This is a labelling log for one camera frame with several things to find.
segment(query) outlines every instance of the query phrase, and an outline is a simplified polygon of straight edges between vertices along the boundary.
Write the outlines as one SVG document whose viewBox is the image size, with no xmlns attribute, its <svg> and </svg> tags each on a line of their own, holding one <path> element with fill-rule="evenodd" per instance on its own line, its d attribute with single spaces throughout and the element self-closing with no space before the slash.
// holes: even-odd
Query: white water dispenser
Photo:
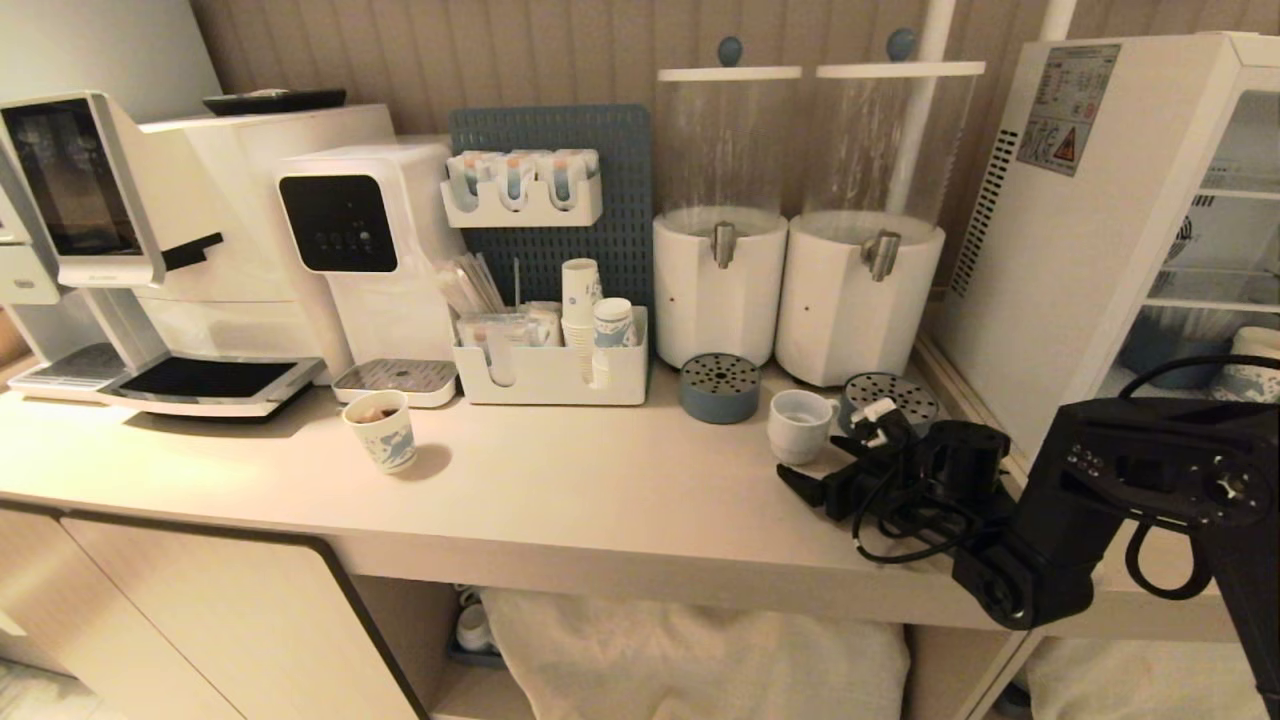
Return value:
<svg viewBox="0 0 1280 720">
<path fill-rule="evenodd" d="M 804 213 L 774 352 L 815 386 L 902 374 L 946 234 L 947 177 L 983 63 L 818 68 Z"/>
<path fill-rule="evenodd" d="M 658 73 L 653 222 L 658 355 L 680 368 L 773 351 L 787 222 L 782 183 L 799 67 Z"/>
</svg>

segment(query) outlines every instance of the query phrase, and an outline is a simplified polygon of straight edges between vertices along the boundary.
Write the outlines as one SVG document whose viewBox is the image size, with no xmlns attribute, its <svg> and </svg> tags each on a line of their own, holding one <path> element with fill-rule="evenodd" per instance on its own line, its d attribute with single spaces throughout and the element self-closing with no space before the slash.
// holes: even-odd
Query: cabinet door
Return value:
<svg viewBox="0 0 1280 720">
<path fill-rule="evenodd" d="M 129 720 L 242 720 L 49 515 L 0 507 L 0 611 Z"/>
<path fill-rule="evenodd" d="M 320 541 L 102 518 L 61 523 L 250 720 L 426 717 Z"/>
</svg>

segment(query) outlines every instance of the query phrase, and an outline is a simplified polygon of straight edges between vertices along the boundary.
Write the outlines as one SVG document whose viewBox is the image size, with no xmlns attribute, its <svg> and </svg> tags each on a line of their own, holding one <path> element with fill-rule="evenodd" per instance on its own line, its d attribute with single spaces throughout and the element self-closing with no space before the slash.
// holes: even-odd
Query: blue patterned paper cup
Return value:
<svg viewBox="0 0 1280 720">
<path fill-rule="evenodd" d="M 593 309 L 595 347 L 635 347 L 639 345 L 631 302 L 622 297 L 605 297 Z"/>
<path fill-rule="evenodd" d="M 383 473 L 398 473 L 417 459 L 408 396 L 403 392 L 371 392 L 348 405 L 342 419 Z"/>
</svg>

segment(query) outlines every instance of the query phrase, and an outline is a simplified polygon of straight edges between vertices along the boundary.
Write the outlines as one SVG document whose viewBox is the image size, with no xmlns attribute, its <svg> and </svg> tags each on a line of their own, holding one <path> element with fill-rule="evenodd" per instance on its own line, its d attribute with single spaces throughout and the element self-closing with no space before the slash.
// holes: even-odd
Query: warning label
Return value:
<svg viewBox="0 0 1280 720">
<path fill-rule="evenodd" d="M 1020 161 L 1075 177 L 1119 55 L 1119 45 L 1050 50 L 1018 147 Z"/>
</svg>

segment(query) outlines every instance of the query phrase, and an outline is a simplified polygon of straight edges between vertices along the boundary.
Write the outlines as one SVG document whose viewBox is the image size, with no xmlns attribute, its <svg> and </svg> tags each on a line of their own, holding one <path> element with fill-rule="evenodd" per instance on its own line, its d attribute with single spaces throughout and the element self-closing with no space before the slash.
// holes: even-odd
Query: vent grille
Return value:
<svg viewBox="0 0 1280 720">
<path fill-rule="evenodd" d="M 996 146 L 991 149 L 991 161 L 987 163 L 987 174 L 982 178 L 982 188 L 978 191 L 978 202 L 973 208 L 969 218 L 969 228 L 964 234 L 964 245 L 960 247 L 960 258 L 956 260 L 956 269 L 951 274 L 951 292 L 964 297 L 969 292 L 969 283 L 978 269 L 978 258 L 982 255 L 982 245 L 987 241 L 987 231 L 991 229 L 991 218 L 996 214 L 996 201 L 1000 200 L 1000 191 L 1005 187 L 1005 176 L 1009 174 L 1009 164 L 1018 151 L 1018 133 L 1010 129 L 1001 129 L 996 136 Z"/>
</svg>

